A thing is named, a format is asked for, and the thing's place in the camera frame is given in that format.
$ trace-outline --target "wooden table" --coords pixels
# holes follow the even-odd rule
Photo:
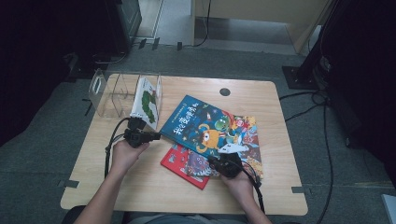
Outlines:
[[[127,85],[136,76],[124,76]],[[307,213],[303,193],[293,193],[301,180],[291,149],[288,131],[276,93],[269,81],[216,79],[199,77],[162,77],[163,102],[158,130],[182,98],[189,94],[233,114],[256,117],[264,179],[261,191],[268,215]],[[227,88],[229,96],[219,90]],[[104,179],[105,147],[120,119],[94,115],[70,180],[79,181],[76,189],[66,188],[61,207],[70,209],[87,204]],[[120,126],[123,133],[126,122]],[[212,177],[204,190],[160,165],[172,142],[162,137],[150,147],[125,176],[115,210],[194,214],[242,214],[219,178]]]
[[[210,18],[286,23],[291,42],[300,53],[318,25],[330,15],[333,0],[212,0]],[[206,17],[209,0],[191,0],[191,32],[195,18]]]

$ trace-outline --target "power cord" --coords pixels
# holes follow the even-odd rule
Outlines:
[[[193,47],[200,47],[201,45],[203,45],[206,40],[207,37],[209,36],[209,16],[210,16],[210,5],[212,4],[212,0],[209,0],[209,6],[207,7],[207,16],[206,16],[206,36],[205,39],[198,45],[193,45]]]
[[[329,202],[330,202],[330,199],[332,197],[332,184],[333,184],[333,180],[334,180],[334,174],[333,174],[333,170],[332,170],[332,155],[330,153],[329,139],[328,139],[328,135],[327,135],[327,120],[326,120],[326,110],[327,110],[327,105],[329,103],[329,99],[328,99],[327,96],[322,95],[321,91],[314,91],[314,92],[305,91],[305,92],[297,92],[297,93],[294,93],[294,94],[282,96],[282,97],[279,98],[279,100],[283,100],[283,99],[286,99],[288,97],[297,96],[297,95],[303,95],[303,94],[311,94],[311,100],[312,100],[312,102],[315,105],[311,106],[310,108],[308,108],[304,112],[301,112],[301,113],[298,113],[298,114],[295,114],[295,115],[291,116],[289,119],[285,119],[285,121],[297,118],[297,117],[307,113],[308,111],[310,111],[311,109],[313,109],[313,108],[315,108],[317,106],[323,106],[323,131],[324,131],[324,138],[325,138],[325,143],[326,143],[326,151],[327,151],[329,165],[330,165],[330,184],[329,184],[330,188],[329,188],[329,193],[328,193],[327,198],[326,198],[326,203],[325,203],[325,205],[323,207],[323,210],[322,210],[322,213],[320,214],[320,217],[318,218],[318,221],[317,221],[317,224],[319,224],[323,220],[324,215],[326,214],[327,208],[329,207]],[[317,100],[315,99],[315,96],[317,96],[317,95],[323,98],[323,102],[317,102]]]
[[[256,176],[256,183],[259,184],[259,187],[262,185],[262,183],[260,183],[260,177],[256,174],[256,171],[253,169],[253,167],[247,162],[247,161],[242,161],[244,164],[246,164],[249,168],[250,171],[253,173],[254,176]]]
[[[119,63],[120,61],[122,61],[122,60],[125,58],[125,56],[126,56],[126,53],[123,53],[120,59],[118,59],[118,60],[116,60],[116,61],[111,61],[111,62],[97,62],[96,60],[94,60],[94,61],[95,61],[95,63],[97,63],[97,64],[112,64],[112,63]]]
[[[113,134],[111,134],[111,138],[110,141],[108,143],[108,146],[105,148],[106,151],[106,164],[105,164],[105,178],[108,174],[108,166],[110,164],[110,150],[111,150],[111,146],[113,145],[113,143],[115,141],[117,141],[118,139],[120,139],[121,137],[123,137],[123,133],[117,135],[116,137],[114,137],[114,135],[116,135],[117,130],[119,129],[120,125],[125,121],[125,120],[130,120],[130,118],[125,118],[120,120],[120,122],[117,124],[116,128],[113,131]]]
[[[262,185],[262,182],[260,181],[260,177],[256,175],[253,167],[250,166],[250,164],[245,162],[252,170],[255,178],[253,178],[253,176],[243,167],[242,160],[236,152],[230,154],[219,154],[219,158],[211,155],[202,156],[207,158],[210,168],[215,169],[217,172],[225,177],[235,178],[241,173],[241,171],[244,172],[247,175],[251,184],[253,185],[253,188],[256,190],[259,199],[260,209],[265,214],[264,203],[262,201],[262,193],[260,192],[260,186]]]

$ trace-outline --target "red picture book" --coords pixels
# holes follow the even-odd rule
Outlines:
[[[188,160],[189,150],[181,145],[173,144],[161,160],[161,165],[183,177],[199,189],[203,189],[209,180],[209,177],[187,175],[186,163]]]

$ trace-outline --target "blue picture book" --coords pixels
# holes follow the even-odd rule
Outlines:
[[[235,149],[242,161],[262,177],[262,158],[254,117],[235,116],[186,95],[160,133],[207,158]]]

